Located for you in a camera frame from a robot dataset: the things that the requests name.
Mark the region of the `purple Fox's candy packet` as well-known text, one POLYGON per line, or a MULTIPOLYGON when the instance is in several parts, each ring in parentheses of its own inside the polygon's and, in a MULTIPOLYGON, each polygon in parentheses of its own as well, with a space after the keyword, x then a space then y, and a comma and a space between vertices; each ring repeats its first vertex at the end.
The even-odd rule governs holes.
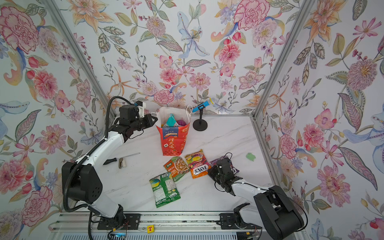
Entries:
MULTIPOLYGON (((219 160, 222 160, 222 159, 224 159, 224 158, 226 158, 226 156, 222 156, 222 157, 217 158, 217 159, 215 159, 215 160, 213 160, 213 161, 210 161, 210 164, 211 164, 212 166, 215 166, 219 160)), ((237 173, 239 173, 240 171, 239 171, 238 169, 236 169, 236 168, 233 166, 232 161, 229 160, 229 162, 230 162, 231 170, 232 170, 232 172, 234 173, 234 175, 236 175, 237 173)))

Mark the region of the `teal snack packet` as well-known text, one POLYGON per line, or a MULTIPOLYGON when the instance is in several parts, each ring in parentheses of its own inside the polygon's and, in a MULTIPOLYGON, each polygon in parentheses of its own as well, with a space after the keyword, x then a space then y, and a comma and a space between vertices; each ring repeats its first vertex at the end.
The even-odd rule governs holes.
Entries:
POLYGON ((173 114, 170 114, 168 120, 163 126, 164 128, 174 128, 174 127, 179 127, 179 124, 177 123, 175 116, 173 114))

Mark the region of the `orange Fox's candy packet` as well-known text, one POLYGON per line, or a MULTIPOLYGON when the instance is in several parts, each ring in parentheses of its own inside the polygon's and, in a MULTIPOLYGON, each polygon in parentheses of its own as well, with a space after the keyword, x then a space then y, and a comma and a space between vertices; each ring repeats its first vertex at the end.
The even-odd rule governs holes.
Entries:
POLYGON ((208 171, 212 168, 202 149, 198 152, 185 155, 185 159, 193 179, 208 175, 208 171))

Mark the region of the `red paper bag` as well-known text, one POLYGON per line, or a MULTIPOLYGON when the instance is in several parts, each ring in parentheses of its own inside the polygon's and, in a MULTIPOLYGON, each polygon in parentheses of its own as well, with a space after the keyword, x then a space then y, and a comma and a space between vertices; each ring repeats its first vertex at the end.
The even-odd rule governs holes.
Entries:
POLYGON ((191 113, 188 108, 161 107, 157 112, 158 121, 155 123, 160 134, 161 148, 164 156, 180 156, 185 148, 189 133, 191 113), (187 125, 174 128, 164 128, 170 114, 176 121, 184 120, 187 125))

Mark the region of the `purple grape snack packet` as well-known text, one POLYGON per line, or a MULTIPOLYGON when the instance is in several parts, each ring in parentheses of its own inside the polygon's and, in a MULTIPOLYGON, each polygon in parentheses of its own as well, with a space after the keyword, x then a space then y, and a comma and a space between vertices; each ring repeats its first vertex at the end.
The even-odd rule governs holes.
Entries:
POLYGON ((177 124, 178 124, 179 126, 181 126, 181 127, 187 125, 187 123, 186 123, 184 120, 178 120, 178 121, 177 121, 177 124))

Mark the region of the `orange green nut snack packet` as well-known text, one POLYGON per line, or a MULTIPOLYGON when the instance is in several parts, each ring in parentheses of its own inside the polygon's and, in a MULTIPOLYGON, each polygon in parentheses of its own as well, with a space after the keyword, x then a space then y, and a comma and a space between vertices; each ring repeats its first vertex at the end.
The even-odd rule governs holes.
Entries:
POLYGON ((190 169, 186 162, 181 157, 173 157, 166 164, 164 168, 167 172, 171 173, 175 182, 179 181, 190 169))

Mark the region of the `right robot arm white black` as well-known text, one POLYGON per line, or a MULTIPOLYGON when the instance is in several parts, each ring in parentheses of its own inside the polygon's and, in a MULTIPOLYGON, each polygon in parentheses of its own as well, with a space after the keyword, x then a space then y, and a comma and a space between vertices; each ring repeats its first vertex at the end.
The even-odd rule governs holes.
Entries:
POLYGON ((218 160, 208 175, 224 192, 246 200, 231 213, 220 214, 222 230, 254 230, 259 235, 266 231, 272 239, 283 240, 307 226, 308 219, 298 211, 300 205, 281 187, 261 187, 236 176, 229 158, 218 160))

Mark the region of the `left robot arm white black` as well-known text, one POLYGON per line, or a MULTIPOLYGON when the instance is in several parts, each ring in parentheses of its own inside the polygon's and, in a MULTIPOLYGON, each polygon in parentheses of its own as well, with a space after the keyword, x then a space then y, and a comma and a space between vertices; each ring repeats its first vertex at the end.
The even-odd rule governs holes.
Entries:
POLYGON ((107 219, 120 219, 124 216, 122 206, 103 192, 98 170, 136 131, 154 126, 158 119, 145 113, 146 104, 142 101, 131 103, 121 97, 110 99, 107 114, 116 99, 126 102, 119 108, 117 122, 111 125, 110 117, 106 115, 103 138, 82 158, 73 163, 65 163, 62 167, 63 205, 68 213, 87 208, 97 216, 107 219))

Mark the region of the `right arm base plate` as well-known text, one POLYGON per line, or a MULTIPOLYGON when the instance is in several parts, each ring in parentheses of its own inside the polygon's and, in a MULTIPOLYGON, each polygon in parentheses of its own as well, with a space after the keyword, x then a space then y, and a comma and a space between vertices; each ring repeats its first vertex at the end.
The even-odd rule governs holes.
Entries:
POLYGON ((217 221, 217 225, 222 230, 261 230, 260 226, 254 224, 245 223, 240 216, 235 213, 221 213, 219 214, 220 219, 217 221))

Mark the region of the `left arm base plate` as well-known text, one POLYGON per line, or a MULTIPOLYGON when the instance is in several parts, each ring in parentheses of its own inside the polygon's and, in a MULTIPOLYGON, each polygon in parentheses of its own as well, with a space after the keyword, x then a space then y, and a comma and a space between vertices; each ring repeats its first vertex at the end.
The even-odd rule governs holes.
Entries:
POLYGON ((138 230, 141 214, 118 215, 114 218, 101 217, 97 230, 138 230))

